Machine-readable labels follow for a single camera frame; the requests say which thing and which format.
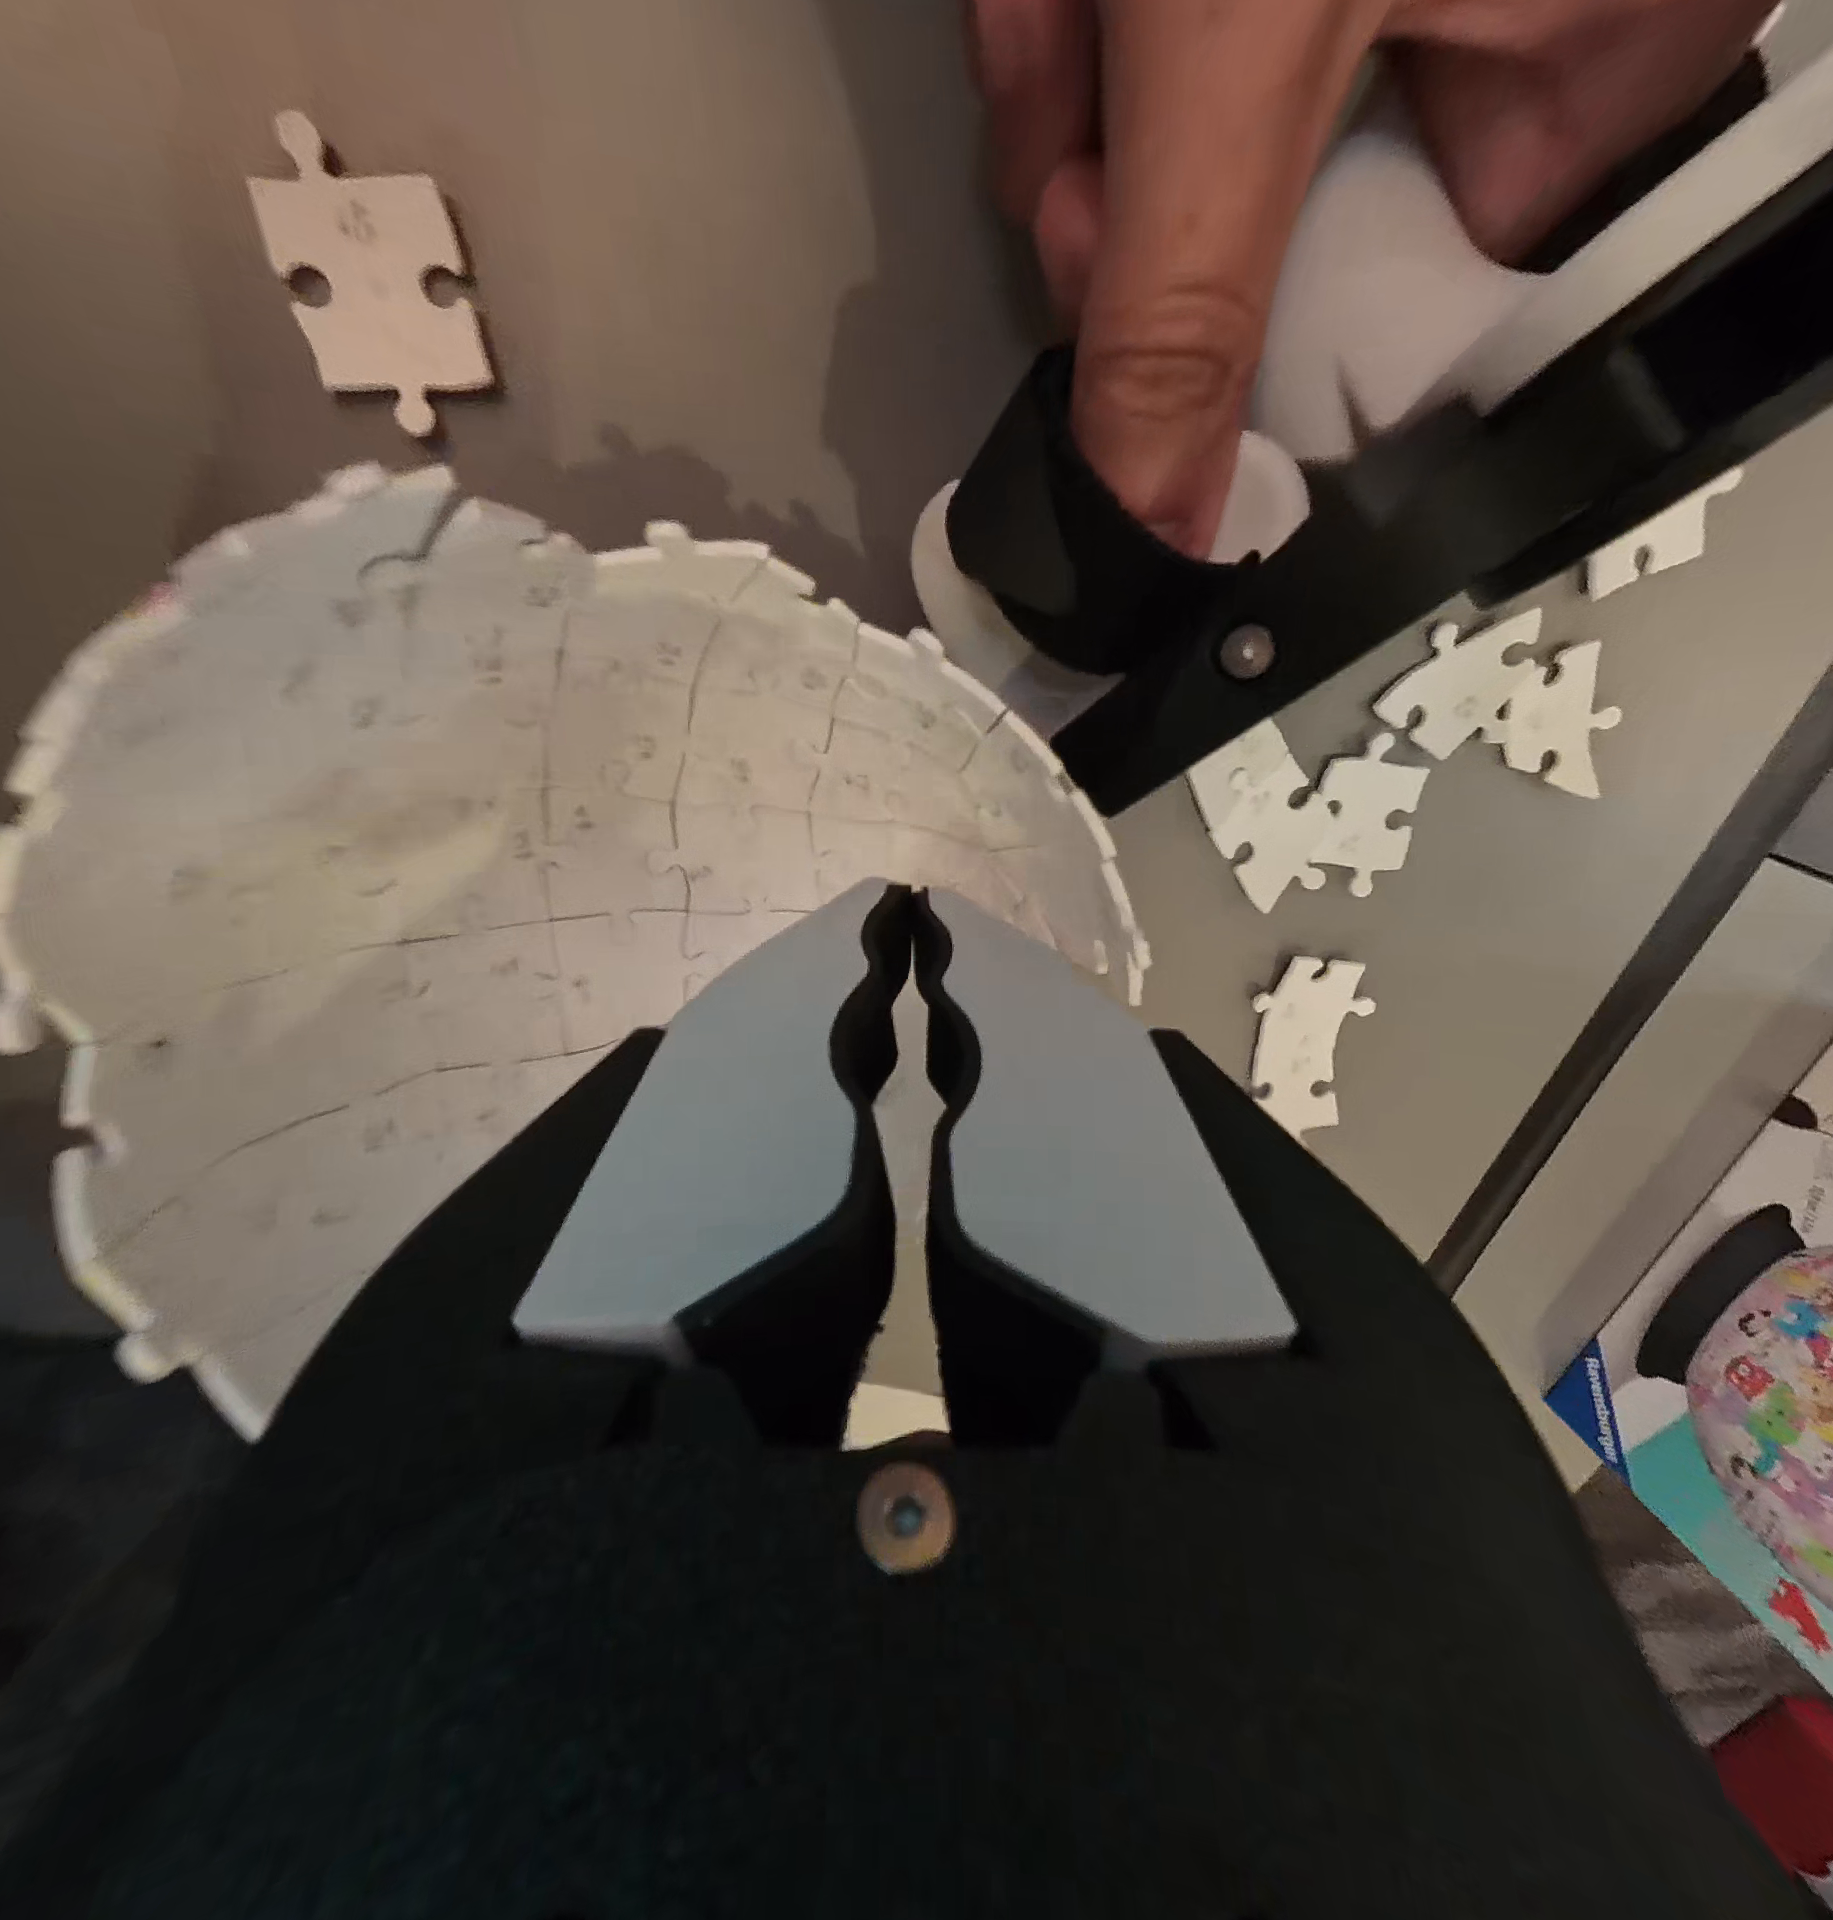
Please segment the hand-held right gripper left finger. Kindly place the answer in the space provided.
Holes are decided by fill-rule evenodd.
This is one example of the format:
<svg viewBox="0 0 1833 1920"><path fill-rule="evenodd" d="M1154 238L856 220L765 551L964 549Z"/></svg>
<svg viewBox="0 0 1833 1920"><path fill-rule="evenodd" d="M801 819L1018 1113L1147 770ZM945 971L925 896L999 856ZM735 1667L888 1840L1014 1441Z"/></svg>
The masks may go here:
<svg viewBox="0 0 1833 1920"><path fill-rule="evenodd" d="M867 1355L893 1290L877 1098L897 1062L909 887L868 878L729 963L663 1029L512 1316L532 1344L700 1355L795 1258L811 1332Z"/></svg>

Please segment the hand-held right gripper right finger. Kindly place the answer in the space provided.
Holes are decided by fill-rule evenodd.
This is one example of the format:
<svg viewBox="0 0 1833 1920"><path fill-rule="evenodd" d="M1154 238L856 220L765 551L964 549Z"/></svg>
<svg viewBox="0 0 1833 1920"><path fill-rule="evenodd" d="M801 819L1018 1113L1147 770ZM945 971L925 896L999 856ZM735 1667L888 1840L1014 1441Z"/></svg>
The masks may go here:
<svg viewBox="0 0 1833 1920"><path fill-rule="evenodd" d="M1040 1316L1111 1361L1257 1355L1296 1317L1143 1019L1066 957L942 889L918 900L939 1115L928 1293Z"/></svg>

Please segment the partly built white puzzle ball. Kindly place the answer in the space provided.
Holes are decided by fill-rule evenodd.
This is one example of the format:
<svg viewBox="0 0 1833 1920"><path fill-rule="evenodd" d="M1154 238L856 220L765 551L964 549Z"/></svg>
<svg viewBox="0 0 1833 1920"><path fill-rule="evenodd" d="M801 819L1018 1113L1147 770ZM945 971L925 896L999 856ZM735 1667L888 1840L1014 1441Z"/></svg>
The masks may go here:
<svg viewBox="0 0 1833 1920"><path fill-rule="evenodd" d="M1139 1004L1116 848L925 632L757 540L586 553L347 466L89 635L20 731L0 1054L64 1045L70 1282L258 1440L440 1200L867 875Z"/></svg>

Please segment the puzzle pieces group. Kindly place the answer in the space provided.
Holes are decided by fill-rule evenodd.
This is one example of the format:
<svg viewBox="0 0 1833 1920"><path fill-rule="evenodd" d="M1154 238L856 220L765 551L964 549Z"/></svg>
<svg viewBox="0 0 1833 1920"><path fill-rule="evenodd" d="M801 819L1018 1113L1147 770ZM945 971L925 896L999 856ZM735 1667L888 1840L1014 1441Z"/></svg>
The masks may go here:
<svg viewBox="0 0 1833 1920"><path fill-rule="evenodd" d="M1596 798L1595 738L1619 725L1599 704L1602 644L1584 640L1536 660L1542 610L1510 615L1467 635L1442 619L1427 656L1372 702L1378 733L1310 774L1279 724L1259 722L1188 774L1204 828L1244 898L1263 915L1292 889L1347 875L1364 900L1408 858L1412 819L1434 765L1470 740L1575 798ZM1338 1122L1335 1043L1368 1017L1364 963L1295 956L1255 998L1259 1032L1249 1093L1292 1138Z"/></svg>

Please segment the colourful puzzle ball box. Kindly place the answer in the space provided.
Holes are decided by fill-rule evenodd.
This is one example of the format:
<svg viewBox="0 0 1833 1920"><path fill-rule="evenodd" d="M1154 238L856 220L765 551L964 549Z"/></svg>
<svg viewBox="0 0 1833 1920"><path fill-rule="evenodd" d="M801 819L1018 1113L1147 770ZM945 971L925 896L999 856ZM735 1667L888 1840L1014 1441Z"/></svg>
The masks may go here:
<svg viewBox="0 0 1833 1920"><path fill-rule="evenodd" d="M1545 1405L1833 1693L1833 1039Z"/></svg>

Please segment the single white puzzle piece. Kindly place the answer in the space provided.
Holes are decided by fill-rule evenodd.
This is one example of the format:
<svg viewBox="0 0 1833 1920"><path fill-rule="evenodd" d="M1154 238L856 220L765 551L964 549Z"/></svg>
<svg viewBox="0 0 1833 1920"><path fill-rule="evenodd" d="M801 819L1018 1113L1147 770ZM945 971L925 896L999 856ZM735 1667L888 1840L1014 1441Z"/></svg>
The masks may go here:
<svg viewBox="0 0 1833 1920"><path fill-rule="evenodd" d="M290 176L248 180L253 220L319 383L332 395L388 395L402 435L432 439L440 395L495 383L470 294L430 294L435 273L470 279L442 191L429 176L335 172L303 110L278 110L272 133Z"/></svg>

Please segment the person's left hand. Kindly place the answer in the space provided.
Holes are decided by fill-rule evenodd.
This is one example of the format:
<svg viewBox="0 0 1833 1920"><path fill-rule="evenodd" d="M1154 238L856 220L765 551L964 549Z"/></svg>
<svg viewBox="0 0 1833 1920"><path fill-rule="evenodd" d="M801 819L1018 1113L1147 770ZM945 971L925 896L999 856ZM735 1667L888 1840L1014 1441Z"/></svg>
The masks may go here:
<svg viewBox="0 0 1833 1920"><path fill-rule="evenodd" d="M1382 52L1460 224L1519 265L1743 67L1768 2L966 4L1006 212L1074 337L1095 475L1207 557L1285 253Z"/></svg>

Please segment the red black object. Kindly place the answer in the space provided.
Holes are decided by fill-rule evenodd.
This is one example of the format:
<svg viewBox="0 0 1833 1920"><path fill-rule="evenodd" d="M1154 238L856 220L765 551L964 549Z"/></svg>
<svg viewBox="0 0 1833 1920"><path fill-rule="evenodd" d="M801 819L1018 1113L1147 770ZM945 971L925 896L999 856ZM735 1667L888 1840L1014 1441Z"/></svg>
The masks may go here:
<svg viewBox="0 0 1833 1920"><path fill-rule="evenodd" d="M1833 1871L1833 1700L1786 1694L1708 1747L1725 1797L1793 1875Z"/></svg>

